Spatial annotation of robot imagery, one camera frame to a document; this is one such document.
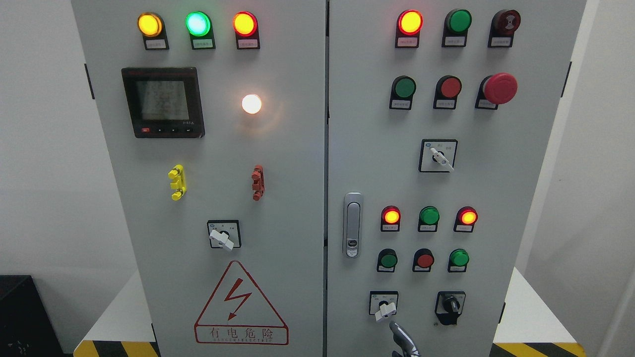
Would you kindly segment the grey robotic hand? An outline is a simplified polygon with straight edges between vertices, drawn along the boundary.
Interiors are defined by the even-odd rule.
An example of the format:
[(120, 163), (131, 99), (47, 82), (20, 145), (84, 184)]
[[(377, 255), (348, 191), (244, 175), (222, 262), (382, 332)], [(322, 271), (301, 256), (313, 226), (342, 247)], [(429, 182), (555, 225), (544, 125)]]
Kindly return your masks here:
[(397, 351), (392, 351), (392, 357), (421, 357), (419, 348), (415, 345), (414, 340), (410, 334), (395, 321), (391, 321), (388, 324), (391, 332), (393, 333), (394, 342), (401, 348), (401, 354)]

